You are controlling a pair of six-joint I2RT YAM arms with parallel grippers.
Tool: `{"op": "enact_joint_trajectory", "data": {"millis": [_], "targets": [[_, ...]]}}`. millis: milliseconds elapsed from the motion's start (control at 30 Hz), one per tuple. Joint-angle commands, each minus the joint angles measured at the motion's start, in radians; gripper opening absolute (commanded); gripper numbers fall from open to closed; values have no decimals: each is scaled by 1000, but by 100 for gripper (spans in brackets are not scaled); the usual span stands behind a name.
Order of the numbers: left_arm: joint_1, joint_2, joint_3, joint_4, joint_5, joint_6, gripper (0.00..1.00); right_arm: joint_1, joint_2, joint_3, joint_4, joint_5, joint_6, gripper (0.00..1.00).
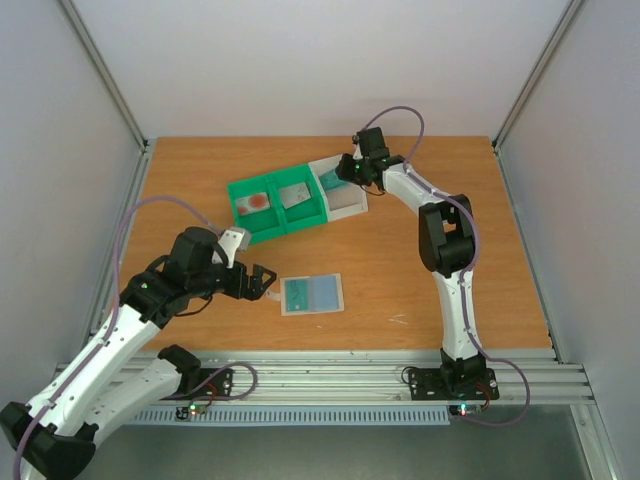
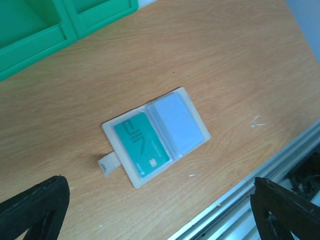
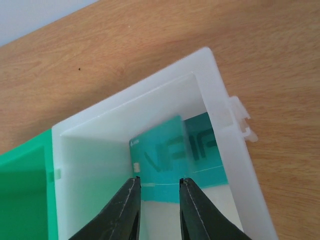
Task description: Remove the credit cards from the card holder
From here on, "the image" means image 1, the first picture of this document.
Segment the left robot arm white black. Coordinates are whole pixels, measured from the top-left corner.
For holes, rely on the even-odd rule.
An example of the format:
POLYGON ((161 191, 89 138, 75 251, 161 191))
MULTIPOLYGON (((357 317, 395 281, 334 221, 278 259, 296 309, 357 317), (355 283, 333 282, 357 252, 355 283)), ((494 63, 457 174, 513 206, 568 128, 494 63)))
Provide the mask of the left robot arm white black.
POLYGON ((26 403, 1 411, 1 429, 15 451, 16 479, 74 479, 97 447, 136 412, 160 400, 231 400, 232 366, 205 370, 186 349, 162 349, 141 372, 117 387, 113 377, 193 299, 217 294, 261 299, 277 275, 237 260, 248 231, 214 233, 189 227, 169 254, 130 279, 105 324, 75 359, 26 403))

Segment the white card magnetic stripe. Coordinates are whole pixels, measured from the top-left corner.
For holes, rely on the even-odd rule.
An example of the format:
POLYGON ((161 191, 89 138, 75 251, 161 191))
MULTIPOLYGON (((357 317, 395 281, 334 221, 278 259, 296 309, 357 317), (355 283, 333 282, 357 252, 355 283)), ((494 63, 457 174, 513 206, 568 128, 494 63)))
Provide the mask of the white card magnetic stripe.
POLYGON ((279 199, 284 209, 291 209, 312 198, 312 196, 310 198, 304 198, 303 200, 296 198, 293 191, 293 187, 296 184, 288 185, 278 190, 279 199))

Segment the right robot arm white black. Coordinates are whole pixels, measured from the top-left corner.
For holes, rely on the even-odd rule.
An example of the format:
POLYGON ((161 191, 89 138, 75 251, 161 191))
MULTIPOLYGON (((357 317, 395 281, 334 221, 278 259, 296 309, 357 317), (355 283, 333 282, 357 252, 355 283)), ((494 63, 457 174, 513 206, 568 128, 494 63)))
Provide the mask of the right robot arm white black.
POLYGON ((417 215, 419 256, 436 282, 444 328, 436 387, 450 399, 459 398, 486 372, 472 300, 477 227, 470 202, 435 187, 402 156, 392 155, 379 127, 358 131, 352 142, 355 151, 341 157, 338 178, 376 186, 417 215))

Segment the beige card holder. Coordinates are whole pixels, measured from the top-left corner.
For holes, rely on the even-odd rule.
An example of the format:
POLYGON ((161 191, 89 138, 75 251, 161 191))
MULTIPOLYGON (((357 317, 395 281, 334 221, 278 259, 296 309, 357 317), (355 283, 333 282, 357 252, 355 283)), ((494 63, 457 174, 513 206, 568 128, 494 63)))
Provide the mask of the beige card holder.
POLYGON ((282 316, 336 313, 345 309, 342 278, 339 273, 281 278, 279 280, 279 290, 275 291, 273 288, 269 288, 266 296, 280 304, 282 316), (308 280, 309 309, 306 312, 287 313, 285 311, 284 281, 286 279, 308 280))

